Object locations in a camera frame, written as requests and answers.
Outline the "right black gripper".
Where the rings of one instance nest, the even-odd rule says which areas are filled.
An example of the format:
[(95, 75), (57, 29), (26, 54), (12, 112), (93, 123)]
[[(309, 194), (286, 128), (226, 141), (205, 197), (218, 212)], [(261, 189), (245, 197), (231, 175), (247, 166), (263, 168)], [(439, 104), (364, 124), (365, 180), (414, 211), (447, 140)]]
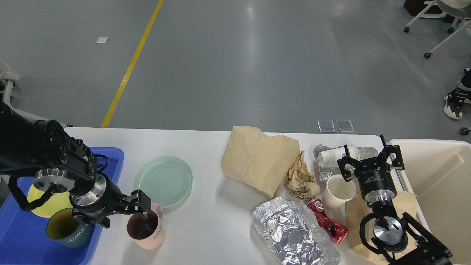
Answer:
[[(360, 151), (355, 145), (344, 145), (344, 154), (337, 160), (340, 174), (346, 182), (353, 179), (351, 170), (354, 170), (361, 196), (366, 202), (392, 201), (397, 190), (391, 169), (405, 170), (400, 146), (387, 144), (384, 135), (379, 137), (383, 149), (376, 158), (360, 160)], [(392, 164), (388, 162), (391, 154), (395, 155)]]

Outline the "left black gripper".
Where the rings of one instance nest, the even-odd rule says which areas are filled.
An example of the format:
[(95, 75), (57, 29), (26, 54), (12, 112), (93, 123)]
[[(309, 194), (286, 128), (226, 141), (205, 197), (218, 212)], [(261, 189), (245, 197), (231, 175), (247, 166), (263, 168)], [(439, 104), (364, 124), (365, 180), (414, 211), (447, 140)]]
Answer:
[(151, 211), (151, 198), (142, 190), (136, 190), (125, 196), (108, 176), (96, 175), (96, 181), (90, 191), (83, 195), (70, 195), (73, 206), (72, 216), (83, 225), (101, 225), (110, 227), (108, 216), (123, 214), (147, 218)]

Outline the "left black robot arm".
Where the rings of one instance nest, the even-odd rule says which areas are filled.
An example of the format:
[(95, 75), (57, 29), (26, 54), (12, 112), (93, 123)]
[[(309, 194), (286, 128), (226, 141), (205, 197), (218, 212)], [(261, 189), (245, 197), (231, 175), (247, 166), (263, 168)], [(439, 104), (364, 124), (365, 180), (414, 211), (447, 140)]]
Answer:
[(81, 139), (69, 136), (54, 120), (30, 121), (1, 103), (1, 174), (23, 211), (68, 192), (72, 219), (81, 225), (110, 226), (110, 215), (146, 220), (151, 199), (141, 190), (123, 194), (104, 173), (108, 157), (94, 154)]

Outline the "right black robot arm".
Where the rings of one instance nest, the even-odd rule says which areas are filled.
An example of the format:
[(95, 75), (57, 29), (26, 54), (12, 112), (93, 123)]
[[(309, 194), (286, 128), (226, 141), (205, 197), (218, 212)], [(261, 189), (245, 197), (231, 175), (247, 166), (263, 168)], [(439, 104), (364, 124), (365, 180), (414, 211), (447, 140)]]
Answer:
[(360, 222), (361, 242), (389, 265), (451, 264), (452, 252), (432, 233), (407, 212), (399, 218), (391, 171), (405, 169), (401, 149), (380, 138), (383, 148), (377, 156), (358, 160), (345, 145), (345, 155), (337, 161), (346, 182), (358, 179), (361, 196), (372, 210)]

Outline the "brown paper bag under arm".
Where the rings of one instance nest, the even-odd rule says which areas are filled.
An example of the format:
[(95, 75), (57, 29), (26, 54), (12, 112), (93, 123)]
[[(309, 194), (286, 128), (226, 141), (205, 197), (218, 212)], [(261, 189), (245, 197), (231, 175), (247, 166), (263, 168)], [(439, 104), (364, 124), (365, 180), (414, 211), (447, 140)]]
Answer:
[[(407, 191), (398, 191), (397, 196), (393, 199), (393, 203), (400, 218), (404, 212), (409, 213), (413, 218), (417, 217), (419, 204), (416, 194)], [(383, 255), (371, 252), (360, 240), (360, 222), (367, 214), (371, 213), (367, 202), (361, 197), (360, 190), (357, 191), (357, 194), (352, 200), (346, 202), (345, 209), (349, 248), (360, 257), (367, 260), (367, 262), (376, 265), (387, 265), (388, 262)]]

